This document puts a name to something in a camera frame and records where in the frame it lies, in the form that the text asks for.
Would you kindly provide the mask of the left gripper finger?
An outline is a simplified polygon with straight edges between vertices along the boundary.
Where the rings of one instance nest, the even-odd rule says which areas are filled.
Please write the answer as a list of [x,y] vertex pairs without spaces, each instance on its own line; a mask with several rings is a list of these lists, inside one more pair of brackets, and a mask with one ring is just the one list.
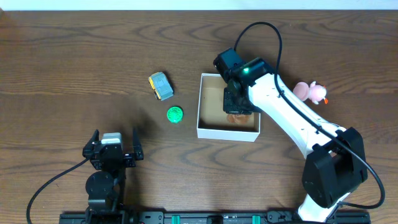
[[139,140],[139,136],[136,128],[132,130],[132,148],[134,151],[134,157],[136,161],[141,161],[144,159],[144,153],[142,150],[142,145]]
[[96,143],[99,142],[99,131],[96,129],[90,138],[90,140],[86,143],[86,145],[83,147],[82,150],[82,156],[83,157],[92,157]]

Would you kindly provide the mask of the brown plush bear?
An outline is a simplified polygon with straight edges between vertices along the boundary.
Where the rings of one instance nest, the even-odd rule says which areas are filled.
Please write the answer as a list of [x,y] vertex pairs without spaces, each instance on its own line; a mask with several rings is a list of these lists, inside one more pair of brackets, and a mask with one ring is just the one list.
[[226,119],[229,123],[241,125],[246,124],[249,121],[250,117],[250,115],[246,114],[227,114]]

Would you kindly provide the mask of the pink white duck toy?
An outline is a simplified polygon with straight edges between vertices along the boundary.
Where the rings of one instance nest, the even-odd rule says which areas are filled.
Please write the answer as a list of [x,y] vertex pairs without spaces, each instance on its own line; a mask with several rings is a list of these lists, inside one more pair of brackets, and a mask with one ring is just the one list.
[[302,101],[310,100],[316,105],[321,101],[324,101],[325,104],[328,103],[326,87],[317,84],[316,81],[311,82],[309,85],[305,82],[297,83],[293,89],[293,93]]

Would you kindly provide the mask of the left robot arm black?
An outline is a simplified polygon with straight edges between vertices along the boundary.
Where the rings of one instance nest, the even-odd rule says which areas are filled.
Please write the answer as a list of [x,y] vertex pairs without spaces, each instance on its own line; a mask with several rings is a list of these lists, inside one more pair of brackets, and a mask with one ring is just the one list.
[[123,201],[126,169],[143,160],[144,153],[135,129],[132,130],[132,153],[123,152],[121,133],[105,133],[102,139],[99,136],[96,130],[82,150],[83,157],[96,170],[85,185],[88,205],[96,212],[113,213]]

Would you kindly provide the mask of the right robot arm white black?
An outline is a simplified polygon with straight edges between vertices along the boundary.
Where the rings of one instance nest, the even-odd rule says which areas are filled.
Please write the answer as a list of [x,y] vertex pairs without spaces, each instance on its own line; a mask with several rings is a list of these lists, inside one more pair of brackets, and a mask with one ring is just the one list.
[[323,119],[289,90],[263,59],[245,62],[233,49],[213,61],[227,86],[223,110],[233,115],[268,114],[305,158],[307,192],[298,209],[303,221],[324,222],[368,178],[362,136]]

